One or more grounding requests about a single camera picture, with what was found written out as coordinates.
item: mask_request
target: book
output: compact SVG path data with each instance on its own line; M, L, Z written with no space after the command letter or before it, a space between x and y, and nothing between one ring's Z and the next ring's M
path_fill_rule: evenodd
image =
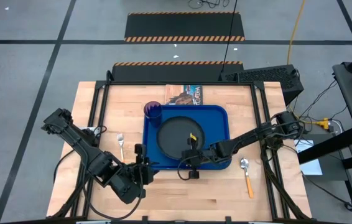
M202 105L202 85L166 85L167 105Z

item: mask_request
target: wooden tabletop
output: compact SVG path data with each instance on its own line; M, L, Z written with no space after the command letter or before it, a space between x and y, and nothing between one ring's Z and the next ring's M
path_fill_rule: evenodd
M86 127L93 98L95 82L80 82L76 93L72 116L79 127ZM279 83L265 83L266 96L270 115L285 110L282 90ZM95 125L98 122L100 102L96 110ZM257 91L261 120L264 121ZM108 130L102 134L100 149L110 151L121 157L117 142L117 133L124 134L124 155L126 162L134 162L134 145L142 142L143 107L149 101L165 103L165 86L110 86L104 117L104 125ZM256 128L251 91L248 86L203 86L203 103L205 105L222 106L228 114L230 138L235 138ZM293 141L284 141L294 147ZM62 156L71 150L64 144ZM300 209L311 217L305 186L300 173L296 153L281 148L278 152L284 187ZM240 158L249 159L249 176L254 198L249 198L244 172L239 166ZM80 157L73 153L58 168L52 197L47 215L54 214L67 200L75 188ZM174 170L162 170L154 177L153 183L145 185L146 198L142 199L138 209L128 220L141 220L147 215L150 220L212 220L222 221L231 216L233 221L269 221L271 220L269 199L258 143L244 147L233 156L233 160L225 170L202 170L200 179L182 181ZM282 209L278 191L274 188L278 216L282 217ZM112 217L127 214L135 202L126 205L111 190L93 184L91 202L102 213ZM89 219L102 219L93 211L89 211Z

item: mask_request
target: black metal frame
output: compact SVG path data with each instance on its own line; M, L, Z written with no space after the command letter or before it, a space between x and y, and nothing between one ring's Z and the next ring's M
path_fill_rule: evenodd
M100 107L100 115L99 115L99 121L98 121L98 126L103 125L104 123L104 113L106 110L106 104L107 104L107 97L108 97L108 92L109 92L109 86L110 85L166 85L166 84L174 84L174 85L187 85L187 84L201 84L201 85L243 85L243 86L249 86L251 89L251 95L252 95L252 103L253 103L253 108L254 108L254 114L255 114L255 119L256 119L256 124L259 126L261 124L261 117L260 117L260 112L259 112L259 104L257 101L257 95L255 89L258 88L260 89L260 94L261 94L261 100L264 108L264 114L265 114L265 119L266 121L270 120L270 113L269 113L269 108L267 105L267 98L266 98L266 93L264 91L264 83L263 82L249 82L249 83L233 83L233 82L134 82L134 81L122 81L122 82L117 82L113 79L111 73L108 71L107 72L107 80L106 81L96 81L95 85L95 92L93 94L93 100L91 104L91 109L90 109L90 117L89 117L89 122L88 126L92 126L94 123L95 119L95 113L96 113L96 107L98 104L98 96L100 93L100 90L104 88L104 93L103 93L103 100L101 102L101 107ZM266 145L261 142L261 151L266 152ZM273 163L274 163L274 170L276 173L276 176L278 178L278 181L280 184L283 185L282 181L282 174L281 174L281 169L279 165L279 159L277 156L276 152L273 152ZM80 170L78 172L78 179L77 179L77 184L78 185L81 181L81 166ZM93 186L93 180L90 179L88 181L88 187L86 189L88 195L86 197L87 200L91 200L91 193L92 193L92 186ZM269 204L270 204L270 209L271 209L271 216L272 220L275 220L278 218L277 215L277 207L275 203L275 198L274 198L274 191L273 191L273 186L268 177L266 177L266 186L267 186L267 193L269 195ZM284 218L290 218L289 216L289 209L287 204L284 202L284 199L281 199L282 203L282 210L283 210L283 215ZM79 197L76 198L74 201L74 204L72 206L72 212L70 214L71 217L77 217L76 211L78 210L78 204L79 204ZM84 202L83 205L83 213L82 216L86 217L88 216L89 208L86 202Z

